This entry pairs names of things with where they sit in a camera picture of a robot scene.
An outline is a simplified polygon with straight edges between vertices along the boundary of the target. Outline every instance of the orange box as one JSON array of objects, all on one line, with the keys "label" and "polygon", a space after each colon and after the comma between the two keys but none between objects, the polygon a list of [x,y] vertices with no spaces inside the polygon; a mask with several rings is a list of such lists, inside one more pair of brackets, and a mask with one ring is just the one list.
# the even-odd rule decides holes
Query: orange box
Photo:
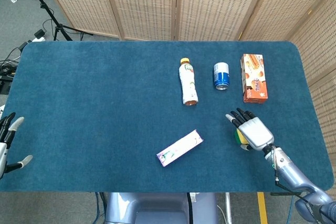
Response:
[{"label": "orange box", "polygon": [[268,96],[262,55],[244,54],[240,66],[244,102],[264,103]]}]

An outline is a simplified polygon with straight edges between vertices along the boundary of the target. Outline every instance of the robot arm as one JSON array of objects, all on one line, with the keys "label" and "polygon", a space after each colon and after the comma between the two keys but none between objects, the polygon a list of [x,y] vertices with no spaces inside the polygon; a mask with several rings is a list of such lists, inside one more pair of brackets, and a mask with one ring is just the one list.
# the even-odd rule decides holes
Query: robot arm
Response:
[{"label": "robot arm", "polygon": [[12,113],[0,120],[0,179],[3,177],[4,173],[9,173],[13,170],[23,168],[33,158],[32,155],[28,155],[20,162],[7,165],[8,150],[12,144],[17,128],[24,120],[24,117],[20,117],[11,126],[9,126],[14,116],[15,113]]},{"label": "robot arm", "polygon": [[[232,111],[226,117],[241,131],[249,145],[263,151],[265,159],[275,170],[275,184],[282,189],[307,191],[304,197],[299,196],[295,207],[299,214],[308,222],[332,224],[336,223],[336,201],[321,188],[313,184],[301,170],[292,162],[284,151],[274,145],[274,137],[263,122],[249,111],[237,109],[242,115]],[[290,189],[280,184],[279,177],[283,178]]]}]

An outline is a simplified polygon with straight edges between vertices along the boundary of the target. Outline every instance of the blue can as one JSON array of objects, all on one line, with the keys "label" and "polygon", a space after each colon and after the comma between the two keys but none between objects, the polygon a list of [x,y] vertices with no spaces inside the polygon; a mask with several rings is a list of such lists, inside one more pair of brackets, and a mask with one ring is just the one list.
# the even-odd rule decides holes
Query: blue can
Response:
[{"label": "blue can", "polygon": [[225,90],[229,87],[229,65],[225,62],[216,63],[214,66],[215,87],[218,90]]}]

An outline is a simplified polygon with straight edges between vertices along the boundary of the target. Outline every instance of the table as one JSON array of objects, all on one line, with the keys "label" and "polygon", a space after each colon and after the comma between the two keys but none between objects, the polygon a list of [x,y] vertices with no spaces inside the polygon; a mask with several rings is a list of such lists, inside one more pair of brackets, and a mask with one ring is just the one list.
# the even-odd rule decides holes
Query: table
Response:
[{"label": "table", "polygon": [[[264,104],[244,103],[239,59],[263,54]],[[197,106],[182,104],[180,59],[195,70]],[[229,64],[230,86],[213,85]],[[40,42],[25,47],[4,114],[24,116],[0,190],[280,191],[262,152],[245,152],[225,113],[253,111],[318,186],[333,174],[298,50],[290,42]],[[204,142],[162,167],[156,153],[197,129]]]}]

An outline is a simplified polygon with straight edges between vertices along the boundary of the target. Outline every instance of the light stand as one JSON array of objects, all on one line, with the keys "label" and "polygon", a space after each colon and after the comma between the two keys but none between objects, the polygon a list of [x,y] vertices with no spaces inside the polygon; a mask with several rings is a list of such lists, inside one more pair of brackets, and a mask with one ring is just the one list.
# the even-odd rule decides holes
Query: light stand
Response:
[{"label": "light stand", "polygon": [[47,11],[47,13],[49,14],[51,20],[56,25],[56,27],[55,27],[55,34],[54,34],[54,40],[56,40],[57,34],[60,31],[63,34],[63,36],[65,37],[66,40],[72,41],[71,37],[67,34],[67,32],[64,30],[64,28],[67,28],[67,29],[70,29],[70,30],[73,30],[73,31],[78,31],[78,32],[83,33],[83,34],[93,35],[93,34],[85,32],[85,31],[81,31],[81,30],[78,30],[78,29],[75,29],[75,28],[72,28],[72,27],[60,24],[57,21],[57,19],[55,18],[55,16],[53,15],[53,13],[50,11],[48,5],[43,0],[39,0],[39,1],[40,1],[41,8],[43,8],[43,9],[45,9]]}]

